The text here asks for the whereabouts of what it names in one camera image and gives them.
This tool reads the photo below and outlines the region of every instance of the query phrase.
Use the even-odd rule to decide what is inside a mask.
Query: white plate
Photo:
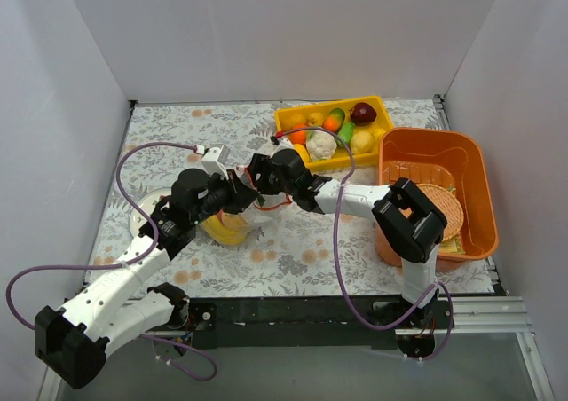
[[[150,215],[154,212],[154,207],[156,203],[160,201],[160,198],[168,195],[171,195],[171,188],[160,188],[159,190],[146,194],[137,204],[142,208],[142,210]],[[132,213],[130,213],[130,219],[128,220],[128,226],[132,237],[136,237],[138,235],[140,227],[145,223],[145,218],[143,218],[137,210],[133,209]]]

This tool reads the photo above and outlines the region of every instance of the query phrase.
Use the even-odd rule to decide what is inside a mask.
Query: red apple
[[[366,102],[359,102],[351,110],[351,121],[357,126],[367,126],[376,119],[376,111]]]

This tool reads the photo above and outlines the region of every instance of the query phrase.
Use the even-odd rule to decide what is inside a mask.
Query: cauliflower
[[[305,146],[312,161],[331,159],[337,148],[334,137],[321,130],[314,130]]]

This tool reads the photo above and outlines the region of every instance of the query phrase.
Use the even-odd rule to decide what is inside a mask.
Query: orange
[[[305,124],[297,124],[292,129],[300,129],[300,128],[306,128],[307,129],[308,126],[305,125]],[[290,141],[292,141],[292,144],[304,145],[305,139],[306,139],[306,131],[305,130],[301,130],[299,132],[294,132],[294,133],[290,134]]]
[[[321,127],[323,129],[331,130],[332,132],[337,133],[337,131],[341,129],[341,122],[334,119],[333,117],[328,117],[326,120],[324,120],[323,126]]]

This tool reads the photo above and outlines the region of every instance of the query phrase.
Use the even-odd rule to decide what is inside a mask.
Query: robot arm
[[[253,156],[249,172],[262,193],[284,192],[303,210],[335,213],[341,183],[330,177],[312,175],[286,138],[276,140],[271,157]],[[412,211],[409,218],[400,209]],[[409,179],[393,185],[346,185],[341,198],[342,213],[377,222],[393,250],[402,258],[402,297],[415,303],[436,282],[436,256],[447,221],[444,214]],[[435,291],[418,305],[425,308]]]
[[[248,167],[252,187],[221,160],[225,148],[204,153],[202,169],[183,170],[171,196],[156,205],[151,217],[158,228],[158,245],[143,260],[127,265],[152,243],[153,230],[144,224],[140,234],[118,259],[124,266],[111,270],[58,310],[46,306],[35,317],[35,352],[74,389],[99,373],[108,355],[150,328],[167,324],[180,328],[187,321],[190,299],[183,290],[164,283],[128,307],[124,303],[155,272],[195,238],[196,226],[219,211],[238,214],[263,195],[286,193],[308,212],[335,213],[341,184],[313,175],[287,139],[272,156],[254,154]],[[403,298],[414,303],[435,282],[436,254],[446,218],[408,179],[394,185],[346,185],[342,212],[376,221],[393,249],[403,258]],[[410,208],[405,218],[399,209]],[[432,291],[418,306],[427,309]]]

